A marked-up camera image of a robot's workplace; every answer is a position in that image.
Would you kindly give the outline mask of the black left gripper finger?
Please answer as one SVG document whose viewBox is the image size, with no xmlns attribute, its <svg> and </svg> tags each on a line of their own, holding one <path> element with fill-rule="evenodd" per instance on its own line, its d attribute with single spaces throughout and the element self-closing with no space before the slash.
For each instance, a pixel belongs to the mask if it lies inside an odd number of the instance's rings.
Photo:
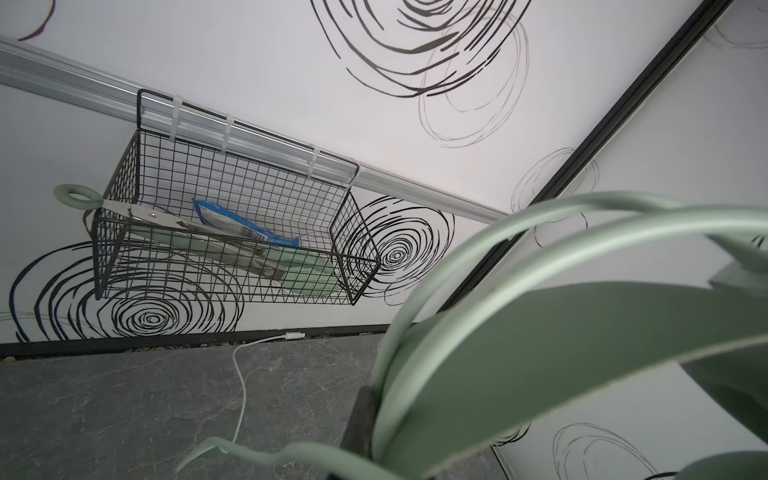
<svg viewBox="0 0 768 480">
<path fill-rule="evenodd" d="M 368 385 L 363 385 L 356 396 L 355 403 L 347 422 L 340 448 L 348 453 L 372 461 L 373 429 L 378 413 L 378 400 Z"/>
</svg>

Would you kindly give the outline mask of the mint green headphones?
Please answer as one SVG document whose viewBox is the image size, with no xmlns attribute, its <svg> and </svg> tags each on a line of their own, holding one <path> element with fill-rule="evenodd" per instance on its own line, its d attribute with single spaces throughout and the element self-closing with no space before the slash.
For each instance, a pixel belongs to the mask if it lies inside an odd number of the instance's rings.
<svg viewBox="0 0 768 480">
<path fill-rule="evenodd" d="M 528 256 L 448 311 L 417 320 L 448 277 L 488 247 L 591 211 L 619 218 Z M 481 231 L 421 282 L 386 333 L 372 378 L 379 403 L 373 461 L 424 478 L 515 427 L 672 361 L 755 427 L 767 414 L 764 297 L 749 287 L 608 281 L 551 288 L 547 281 L 616 251 L 686 236 L 708 238 L 732 257 L 737 275 L 761 280 L 767 254 L 751 238 L 766 230 L 763 208 L 604 192 L 547 201 Z"/>
</svg>

